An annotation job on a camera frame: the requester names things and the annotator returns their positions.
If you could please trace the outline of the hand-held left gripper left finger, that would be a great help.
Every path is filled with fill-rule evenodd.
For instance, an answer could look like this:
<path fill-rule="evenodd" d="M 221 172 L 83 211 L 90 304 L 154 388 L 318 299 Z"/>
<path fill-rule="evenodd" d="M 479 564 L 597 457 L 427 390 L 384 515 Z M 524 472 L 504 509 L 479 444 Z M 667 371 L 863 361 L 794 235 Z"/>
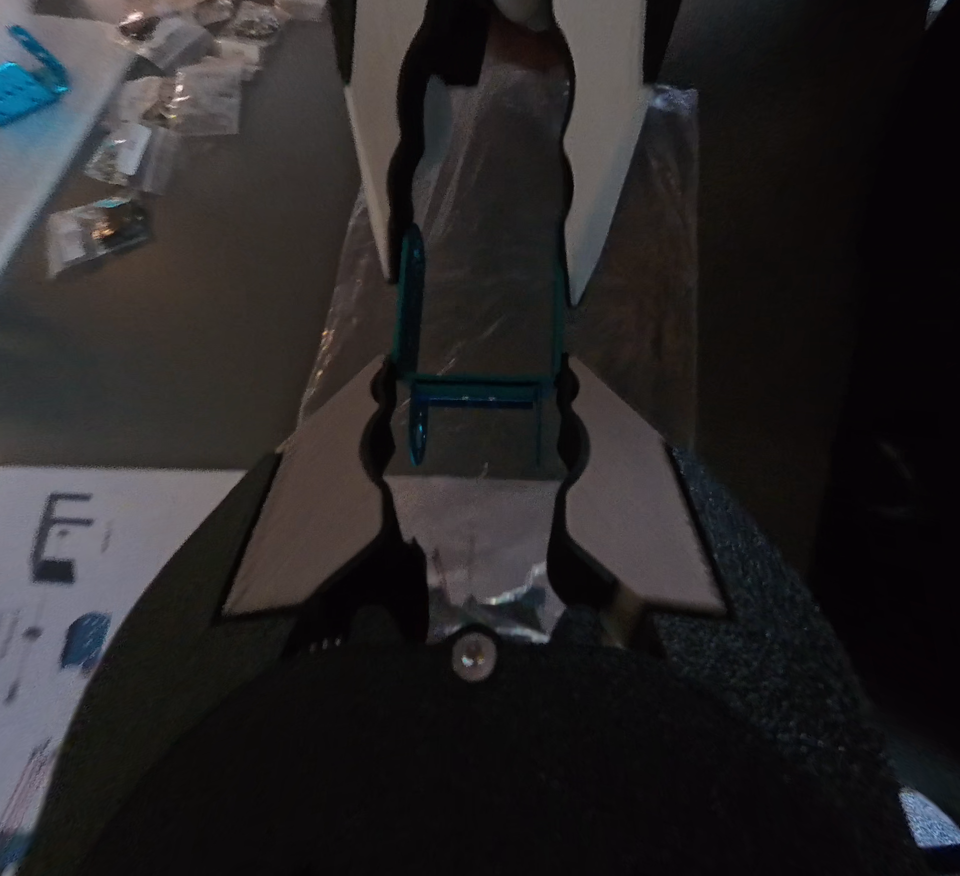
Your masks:
<path fill-rule="evenodd" d="M 298 424 L 226 592 L 224 617 L 305 605 L 383 535 L 396 392 L 393 363 L 378 356 Z"/>

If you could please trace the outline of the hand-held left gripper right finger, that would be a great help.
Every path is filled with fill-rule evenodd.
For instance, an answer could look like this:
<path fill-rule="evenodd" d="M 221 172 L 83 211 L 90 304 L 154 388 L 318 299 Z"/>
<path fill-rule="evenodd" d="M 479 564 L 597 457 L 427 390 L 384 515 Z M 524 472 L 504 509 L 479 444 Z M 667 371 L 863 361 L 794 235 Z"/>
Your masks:
<path fill-rule="evenodd" d="M 549 536 L 549 582 L 565 606 L 725 618 L 689 492 L 662 435 L 582 360 L 556 380 L 564 475 Z"/>

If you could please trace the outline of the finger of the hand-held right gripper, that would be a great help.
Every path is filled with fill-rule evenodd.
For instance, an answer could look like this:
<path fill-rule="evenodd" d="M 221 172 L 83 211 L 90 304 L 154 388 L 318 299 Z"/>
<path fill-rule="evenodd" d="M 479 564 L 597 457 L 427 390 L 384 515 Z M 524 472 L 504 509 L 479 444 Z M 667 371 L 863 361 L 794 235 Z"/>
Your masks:
<path fill-rule="evenodd" d="M 562 224 L 570 306 L 601 257 L 649 107 L 646 2 L 551 0 L 572 68 L 560 141 L 570 184 Z"/>
<path fill-rule="evenodd" d="M 402 236 L 426 149 L 431 0 L 355 0 L 344 98 L 381 273 L 400 278 Z"/>

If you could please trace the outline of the blue metal servo bracket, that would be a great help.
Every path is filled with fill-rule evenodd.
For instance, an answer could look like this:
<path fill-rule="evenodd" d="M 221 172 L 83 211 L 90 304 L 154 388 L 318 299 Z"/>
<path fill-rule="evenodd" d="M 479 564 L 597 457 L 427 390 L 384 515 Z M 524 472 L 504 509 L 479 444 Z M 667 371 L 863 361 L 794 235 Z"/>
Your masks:
<path fill-rule="evenodd" d="M 556 390 L 561 370 L 567 274 L 558 258 L 551 273 L 550 371 L 546 375 L 436 375 L 418 368 L 426 285 L 426 246 L 421 229 L 411 224 L 400 240 L 399 279 L 390 361 L 397 378 L 410 391 L 407 445 L 414 466 L 428 448 L 429 414 L 433 408 L 486 411 L 531 411 L 534 417 L 534 461 L 544 461 L 545 405 Z"/>

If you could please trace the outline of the grey desk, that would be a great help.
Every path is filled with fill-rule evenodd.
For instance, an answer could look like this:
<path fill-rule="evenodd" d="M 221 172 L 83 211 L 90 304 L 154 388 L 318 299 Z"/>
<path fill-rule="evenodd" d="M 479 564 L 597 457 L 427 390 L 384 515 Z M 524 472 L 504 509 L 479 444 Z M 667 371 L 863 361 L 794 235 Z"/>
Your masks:
<path fill-rule="evenodd" d="M 800 573 L 854 334 L 883 0 L 683 0 L 700 110 L 697 451 Z M 296 24 L 156 204 L 153 240 L 2 276 L 2 461 L 242 469 L 289 431 L 359 187 L 329 28 Z"/>

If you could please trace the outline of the pile of small screw bags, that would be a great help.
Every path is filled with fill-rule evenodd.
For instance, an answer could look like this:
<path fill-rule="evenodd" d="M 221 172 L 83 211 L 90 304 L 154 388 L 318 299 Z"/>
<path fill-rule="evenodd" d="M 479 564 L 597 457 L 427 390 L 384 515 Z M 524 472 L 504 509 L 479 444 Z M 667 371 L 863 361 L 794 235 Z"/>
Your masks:
<path fill-rule="evenodd" d="M 246 88 L 289 23 L 320 20 L 326 1 L 130 0 L 111 38 L 133 66 L 81 170 L 100 198 L 50 214 L 50 280 L 151 239 L 149 203 L 171 186 L 186 143 L 238 136 Z"/>

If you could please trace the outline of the open instruction manual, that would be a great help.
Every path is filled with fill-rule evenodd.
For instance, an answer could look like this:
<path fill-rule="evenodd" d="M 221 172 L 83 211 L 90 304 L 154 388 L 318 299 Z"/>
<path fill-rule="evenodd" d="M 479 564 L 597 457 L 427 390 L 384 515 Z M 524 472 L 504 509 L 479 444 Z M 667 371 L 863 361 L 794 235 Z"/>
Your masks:
<path fill-rule="evenodd" d="M 26 855 L 69 722 L 121 623 L 245 474 L 2 466 L 2 874 Z"/>

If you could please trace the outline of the clear plastic bag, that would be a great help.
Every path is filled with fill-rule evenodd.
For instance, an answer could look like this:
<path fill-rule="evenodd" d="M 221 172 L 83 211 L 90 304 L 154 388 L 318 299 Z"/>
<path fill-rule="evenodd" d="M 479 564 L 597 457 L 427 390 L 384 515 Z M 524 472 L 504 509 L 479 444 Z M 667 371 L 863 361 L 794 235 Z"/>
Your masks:
<path fill-rule="evenodd" d="M 420 191 L 427 210 L 417 363 L 423 373 L 549 373 L 561 201 L 554 150 L 566 104 L 559 78 L 495 66 L 455 106 L 449 154 Z M 582 307 L 572 317 L 565 309 L 561 362 L 576 357 L 598 378 L 608 367 L 610 381 L 623 371 L 643 376 L 651 360 L 644 353 L 662 325 L 639 312 L 644 292 L 631 254 L 649 246 L 647 236 L 624 223 L 610 237 Z M 380 280 L 359 194 L 303 420 L 372 360 L 390 354 L 396 306 L 394 290 Z M 387 528 L 307 605 L 336 632 L 350 625 L 358 607 L 378 604 L 398 626 L 411 622 L 414 637 L 427 642 L 477 627 L 547 642 L 564 605 L 549 582 L 550 529 L 565 475 L 556 390 L 544 406 L 540 464 L 531 411 L 433 408 L 427 453 L 414 466 L 407 445 L 410 391 L 393 371 L 394 452 L 383 474 Z M 635 617 L 618 602 L 600 614 L 612 637 L 628 643 L 653 613 Z"/>

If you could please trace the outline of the white board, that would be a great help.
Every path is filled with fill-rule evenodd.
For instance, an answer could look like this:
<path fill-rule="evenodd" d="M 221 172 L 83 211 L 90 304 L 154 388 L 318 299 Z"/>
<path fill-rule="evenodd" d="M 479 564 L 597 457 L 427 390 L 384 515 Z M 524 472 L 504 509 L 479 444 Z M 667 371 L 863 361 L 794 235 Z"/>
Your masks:
<path fill-rule="evenodd" d="M 134 54 L 114 27 L 38 16 L 26 31 L 66 70 L 58 101 L 1 130 L 1 269 L 6 270 L 95 123 L 126 78 Z"/>

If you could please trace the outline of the small blue metal bracket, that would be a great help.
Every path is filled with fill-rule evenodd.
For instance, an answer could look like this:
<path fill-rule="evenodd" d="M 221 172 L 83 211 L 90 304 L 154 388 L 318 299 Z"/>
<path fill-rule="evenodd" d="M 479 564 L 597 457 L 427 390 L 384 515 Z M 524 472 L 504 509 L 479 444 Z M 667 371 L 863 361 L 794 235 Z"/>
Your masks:
<path fill-rule="evenodd" d="M 54 105 L 71 90 L 66 67 L 27 29 L 19 25 L 6 28 L 7 34 L 35 61 L 27 69 L 14 61 L 1 66 L 1 127 Z"/>

